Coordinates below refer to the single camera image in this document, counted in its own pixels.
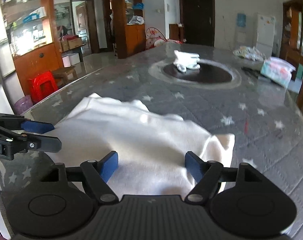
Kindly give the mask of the cream white garment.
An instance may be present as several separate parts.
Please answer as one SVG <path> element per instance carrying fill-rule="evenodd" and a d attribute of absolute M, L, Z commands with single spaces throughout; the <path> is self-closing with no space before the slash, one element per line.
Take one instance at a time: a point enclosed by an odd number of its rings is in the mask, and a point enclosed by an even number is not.
<path fill-rule="evenodd" d="M 118 197 L 184 197 L 195 185 L 185 168 L 185 154 L 191 151 L 203 161 L 229 167 L 235 145 L 233 134 L 211 134 L 179 115 L 150 112 L 139 100 L 122 102 L 98 94 L 83 98 L 49 135 L 62 143 L 50 158 L 67 167 L 116 151 L 118 168 L 108 185 Z"/>

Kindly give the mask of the purple waste basket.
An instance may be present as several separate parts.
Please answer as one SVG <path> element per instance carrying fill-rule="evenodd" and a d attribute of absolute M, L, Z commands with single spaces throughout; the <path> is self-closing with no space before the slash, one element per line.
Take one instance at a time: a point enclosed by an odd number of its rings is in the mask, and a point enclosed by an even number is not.
<path fill-rule="evenodd" d="M 15 113 L 20 115 L 27 111 L 28 109 L 33 107 L 32 98 L 30 95 L 26 95 L 22 98 L 20 98 L 17 102 L 14 104 Z"/>

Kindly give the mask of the red plastic stool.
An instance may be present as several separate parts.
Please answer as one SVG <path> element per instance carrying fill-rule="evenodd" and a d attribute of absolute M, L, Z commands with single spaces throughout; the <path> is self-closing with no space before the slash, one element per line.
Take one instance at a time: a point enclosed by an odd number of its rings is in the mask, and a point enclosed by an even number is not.
<path fill-rule="evenodd" d="M 53 74 L 50 71 L 28 79 L 32 102 L 38 103 L 58 90 Z"/>

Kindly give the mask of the wooden low stool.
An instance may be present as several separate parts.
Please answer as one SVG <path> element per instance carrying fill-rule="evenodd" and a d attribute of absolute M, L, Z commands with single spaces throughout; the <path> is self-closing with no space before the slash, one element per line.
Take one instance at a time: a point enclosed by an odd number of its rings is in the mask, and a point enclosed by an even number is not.
<path fill-rule="evenodd" d="M 78 78 L 75 68 L 72 66 L 58 68 L 52 71 L 52 75 L 55 79 L 63 79 L 65 82 L 69 82 L 70 80 L 76 80 Z"/>

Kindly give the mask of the grey star quilted mat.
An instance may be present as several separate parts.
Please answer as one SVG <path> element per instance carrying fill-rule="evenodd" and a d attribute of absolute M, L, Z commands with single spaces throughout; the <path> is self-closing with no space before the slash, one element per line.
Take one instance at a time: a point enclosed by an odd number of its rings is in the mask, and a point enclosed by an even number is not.
<path fill-rule="evenodd" d="M 202 84 L 166 75 L 174 51 L 232 75 Z M 91 94 L 141 101 L 150 112 L 176 114 L 211 134 L 233 134 L 232 162 L 205 203 L 178 194 L 125 194 L 98 203 L 83 188 L 80 165 L 52 152 L 0 159 L 0 236 L 5 239 L 303 239 L 303 115 L 286 89 L 247 76 L 254 64 L 205 46 L 168 44 L 87 74 L 25 114 L 56 125 Z"/>

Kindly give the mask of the round dark table inset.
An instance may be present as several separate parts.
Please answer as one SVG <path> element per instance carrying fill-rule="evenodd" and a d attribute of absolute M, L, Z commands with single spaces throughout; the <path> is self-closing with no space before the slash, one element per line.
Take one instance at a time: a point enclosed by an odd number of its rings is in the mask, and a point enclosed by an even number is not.
<path fill-rule="evenodd" d="M 232 81 L 232 75 L 226 70 L 207 63 L 200 63 L 197 70 L 187 69 L 186 72 L 180 72 L 172 63 L 163 68 L 166 75 L 180 80 L 191 81 L 202 84 L 227 83 Z"/>

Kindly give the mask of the glass display cabinet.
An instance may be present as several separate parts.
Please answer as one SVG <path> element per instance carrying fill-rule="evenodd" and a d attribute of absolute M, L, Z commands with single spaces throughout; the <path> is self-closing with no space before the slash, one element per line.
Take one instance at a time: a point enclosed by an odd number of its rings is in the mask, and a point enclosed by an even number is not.
<path fill-rule="evenodd" d="M 53 0 L 0 0 L 11 57 L 24 95 L 28 81 L 63 67 Z"/>

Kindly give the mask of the black remote on table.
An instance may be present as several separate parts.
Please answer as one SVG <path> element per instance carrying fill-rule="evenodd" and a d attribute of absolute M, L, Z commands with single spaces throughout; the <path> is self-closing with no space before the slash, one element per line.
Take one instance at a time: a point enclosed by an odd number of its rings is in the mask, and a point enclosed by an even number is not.
<path fill-rule="evenodd" d="M 249 67 L 242 67 L 241 70 L 247 75 L 247 76 L 252 76 L 256 79 L 260 77 L 260 72 L 258 70 L 249 68 Z"/>

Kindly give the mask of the small white cloth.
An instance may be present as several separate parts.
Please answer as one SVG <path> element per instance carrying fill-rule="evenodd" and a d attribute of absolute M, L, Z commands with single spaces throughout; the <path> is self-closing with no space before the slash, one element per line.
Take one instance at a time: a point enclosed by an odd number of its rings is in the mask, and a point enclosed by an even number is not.
<path fill-rule="evenodd" d="M 196 53 L 187 53 L 175 50 L 175 60 L 173 64 L 179 72 L 186 73 L 187 70 L 199 70 L 200 56 Z"/>

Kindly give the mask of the tissue pack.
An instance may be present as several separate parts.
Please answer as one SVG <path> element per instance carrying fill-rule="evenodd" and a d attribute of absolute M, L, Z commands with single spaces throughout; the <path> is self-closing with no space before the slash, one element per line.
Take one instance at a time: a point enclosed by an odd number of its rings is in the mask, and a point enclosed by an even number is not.
<path fill-rule="evenodd" d="M 278 85 L 288 88 L 293 71 L 295 67 L 287 61 L 278 57 L 269 57 L 264 60 L 260 73 Z"/>

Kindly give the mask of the patterned crumpled cloth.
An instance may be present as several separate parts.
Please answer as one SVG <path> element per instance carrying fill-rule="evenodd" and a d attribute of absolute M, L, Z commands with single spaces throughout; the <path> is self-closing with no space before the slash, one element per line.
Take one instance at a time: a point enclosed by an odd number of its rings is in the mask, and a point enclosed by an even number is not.
<path fill-rule="evenodd" d="M 266 56 L 261 53 L 256 47 L 240 46 L 238 49 L 235 49 L 233 51 L 233 54 L 237 57 L 251 61 L 263 62 L 266 59 Z"/>

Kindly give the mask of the blue water dispenser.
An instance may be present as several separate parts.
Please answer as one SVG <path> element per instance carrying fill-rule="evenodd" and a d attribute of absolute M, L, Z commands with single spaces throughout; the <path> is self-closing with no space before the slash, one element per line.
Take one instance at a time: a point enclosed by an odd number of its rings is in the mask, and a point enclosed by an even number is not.
<path fill-rule="evenodd" d="M 244 13 L 238 13 L 236 19 L 236 41 L 244 44 L 247 36 L 247 17 Z"/>

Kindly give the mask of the polka dot play tent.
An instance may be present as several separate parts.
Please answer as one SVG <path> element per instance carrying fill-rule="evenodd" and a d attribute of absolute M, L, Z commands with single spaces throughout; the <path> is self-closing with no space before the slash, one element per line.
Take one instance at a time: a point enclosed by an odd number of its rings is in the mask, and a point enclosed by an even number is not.
<path fill-rule="evenodd" d="M 145 42 L 146 49 L 159 47 L 167 42 L 182 44 L 182 42 L 178 40 L 166 39 L 163 33 L 155 27 L 148 28 L 145 32 L 145 37 L 146 37 L 146 42 Z"/>

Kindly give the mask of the wooden shelf cabinet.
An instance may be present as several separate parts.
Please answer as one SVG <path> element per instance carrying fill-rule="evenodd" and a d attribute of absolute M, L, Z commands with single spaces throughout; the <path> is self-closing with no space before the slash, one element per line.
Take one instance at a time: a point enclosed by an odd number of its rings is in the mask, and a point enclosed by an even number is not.
<path fill-rule="evenodd" d="M 145 50 L 143 0 L 112 0 L 117 56 L 125 59 Z"/>

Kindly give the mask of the white refrigerator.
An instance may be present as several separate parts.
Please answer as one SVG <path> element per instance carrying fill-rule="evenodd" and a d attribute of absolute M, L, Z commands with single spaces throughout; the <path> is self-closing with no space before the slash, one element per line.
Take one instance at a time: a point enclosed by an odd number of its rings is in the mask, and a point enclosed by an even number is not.
<path fill-rule="evenodd" d="M 266 56 L 271 57 L 273 53 L 276 19 L 273 16 L 256 14 L 254 24 L 254 47 Z"/>

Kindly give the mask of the dark wooden door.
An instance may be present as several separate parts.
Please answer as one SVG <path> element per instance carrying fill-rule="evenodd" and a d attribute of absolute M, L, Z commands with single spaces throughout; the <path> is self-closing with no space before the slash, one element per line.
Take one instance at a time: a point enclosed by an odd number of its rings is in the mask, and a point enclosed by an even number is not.
<path fill-rule="evenodd" d="M 215 0 L 179 0 L 180 23 L 188 44 L 215 45 Z"/>

